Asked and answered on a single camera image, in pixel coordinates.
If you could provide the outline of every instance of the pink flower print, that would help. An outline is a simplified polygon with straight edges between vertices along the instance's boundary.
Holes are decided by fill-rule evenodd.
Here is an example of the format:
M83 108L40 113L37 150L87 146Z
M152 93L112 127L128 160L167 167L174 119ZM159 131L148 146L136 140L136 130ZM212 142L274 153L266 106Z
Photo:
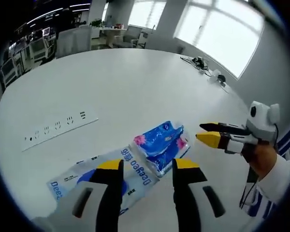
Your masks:
M179 150L183 149L184 146L186 146L186 142L183 141L181 138L179 138L177 141L176 141L176 144L177 144L177 147Z
M142 135L139 135L139 136L136 136L134 138L134 142L137 144L137 145L142 145L146 142L146 139L145 139L145 136L142 134Z

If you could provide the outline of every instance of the blue tissue pack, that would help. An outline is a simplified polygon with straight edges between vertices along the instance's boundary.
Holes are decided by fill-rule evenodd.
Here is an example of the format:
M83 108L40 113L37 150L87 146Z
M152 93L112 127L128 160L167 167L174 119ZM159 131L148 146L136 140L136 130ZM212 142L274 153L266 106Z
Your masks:
M148 167L157 177L163 177L172 168L172 159L181 158L189 149L186 139L181 138L184 126L175 129L170 121L136 136L135 144L145 155Z

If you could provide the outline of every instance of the ceiling light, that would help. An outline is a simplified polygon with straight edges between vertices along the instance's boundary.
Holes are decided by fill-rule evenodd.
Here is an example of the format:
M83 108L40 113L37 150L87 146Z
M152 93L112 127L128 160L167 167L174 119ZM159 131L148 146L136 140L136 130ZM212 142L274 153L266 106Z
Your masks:
M90 3L78 4L78 5L72 5L72 6L70 6L70 7L74 7L74 6L87 6L87 5L90 5Z
M72 12L76 12L76 11L89 11L89 9L75 10L75 11L72 11Z
M58 8L58 9L56 9L56 10L53 10L53 11L47 12L47 13L45 13L45 14L43 14L43 15L40 15L39 17L36 17L36 18L34 18L33 20L29 21L29 22L27 23L27 25L28 25L29 23L32 23L34 20L37 20L37 19L39 19L39 18L42 18L43 16L48 15L48 14L50 14L50 13L53 13L53 12L56 12L56 11L60 11L60 10L62 10L62 9L63 9L63 8Z

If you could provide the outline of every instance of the potted plant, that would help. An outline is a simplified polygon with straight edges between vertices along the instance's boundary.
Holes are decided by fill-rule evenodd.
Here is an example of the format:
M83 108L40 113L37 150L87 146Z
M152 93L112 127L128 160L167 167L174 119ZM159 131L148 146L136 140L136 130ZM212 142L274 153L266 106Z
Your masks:
M89 25L99 28L99 27L101 27L101 24L102 24L102 20L96 19L96 20L92 21Z

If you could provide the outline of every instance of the plastic packaging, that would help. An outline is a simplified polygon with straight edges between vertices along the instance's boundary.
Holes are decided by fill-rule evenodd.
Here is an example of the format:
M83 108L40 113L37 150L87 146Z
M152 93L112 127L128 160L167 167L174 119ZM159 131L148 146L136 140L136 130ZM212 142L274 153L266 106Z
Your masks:
M145 155L150 170L159 178L172 168L173 158L183 157L189 149L184 126L175 129L170 121L136 136L134 142Z
M135 156L128 147L77 162L66 172L47 183L48 188L58 201L81 181L89 181L95 169L108 160L124 160L124 182L120 214L126 212L139 199L145 196L159 179Z

